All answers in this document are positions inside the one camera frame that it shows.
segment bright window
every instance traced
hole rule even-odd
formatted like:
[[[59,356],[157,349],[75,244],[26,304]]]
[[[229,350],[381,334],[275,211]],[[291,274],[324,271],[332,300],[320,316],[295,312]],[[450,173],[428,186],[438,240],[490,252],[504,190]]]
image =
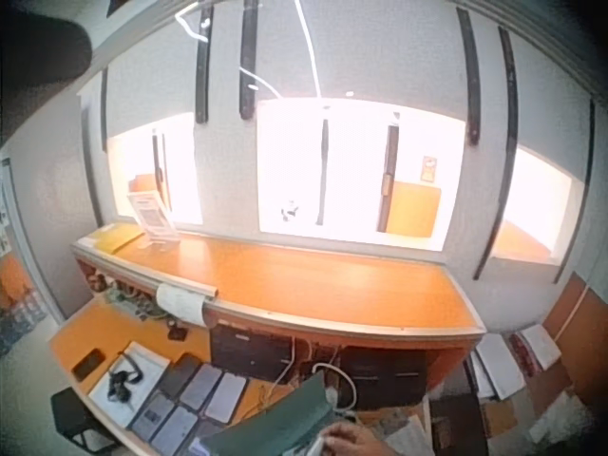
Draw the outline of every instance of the bright window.
[[[518,148],[492,255],[559,264],[574,233],[582,190],[579,180]]]
[[[186,113],[108,139],[119,216],[134,216],[128,193],[157,190],[173,221],[202,223],[193,128],[194,115]]]
[[[464,122],[402,106],[260,103],[260,230],[441,251],[464,143]]]

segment black chair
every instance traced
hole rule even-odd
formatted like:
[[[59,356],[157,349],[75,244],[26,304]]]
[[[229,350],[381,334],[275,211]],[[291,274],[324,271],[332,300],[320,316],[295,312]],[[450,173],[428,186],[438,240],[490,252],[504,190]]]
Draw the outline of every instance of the black chair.
[[[57,432],[87,453],[110,455],[112,450],[122,446],[116,437],[92,415],[72,388],[53,394],[50,398],[50,406]],[[111,443],[97,450],[90,449],[85,437],[87,430],[103,435]],[[75,440],[76,437],[80,437],[82,442]]]

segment green binder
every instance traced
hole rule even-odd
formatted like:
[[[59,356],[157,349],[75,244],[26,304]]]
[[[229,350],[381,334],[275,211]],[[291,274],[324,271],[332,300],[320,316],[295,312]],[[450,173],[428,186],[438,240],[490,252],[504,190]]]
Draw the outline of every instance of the green binder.
[[[204,443],[218,456],[277,456],[306,445],[333,421],[319,372],[270,408]]]

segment floor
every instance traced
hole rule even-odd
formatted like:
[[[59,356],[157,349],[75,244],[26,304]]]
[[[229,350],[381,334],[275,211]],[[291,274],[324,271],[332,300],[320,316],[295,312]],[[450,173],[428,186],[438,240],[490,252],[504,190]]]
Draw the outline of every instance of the floor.
[[[48,347],[58,325],[48,316],[0,359],[0,455],[85,456],[55,431],[50,396],[67,387]],[[130,456],[126,449],[112,456]]]

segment hand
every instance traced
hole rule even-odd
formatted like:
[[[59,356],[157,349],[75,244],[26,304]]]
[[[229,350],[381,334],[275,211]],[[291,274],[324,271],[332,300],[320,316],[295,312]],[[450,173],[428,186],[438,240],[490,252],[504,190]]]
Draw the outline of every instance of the hand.
[[[397,456],[390,447],[376,438],[366,427],[351,423],[335,423],[320,434],[325,448],[333,456]]]

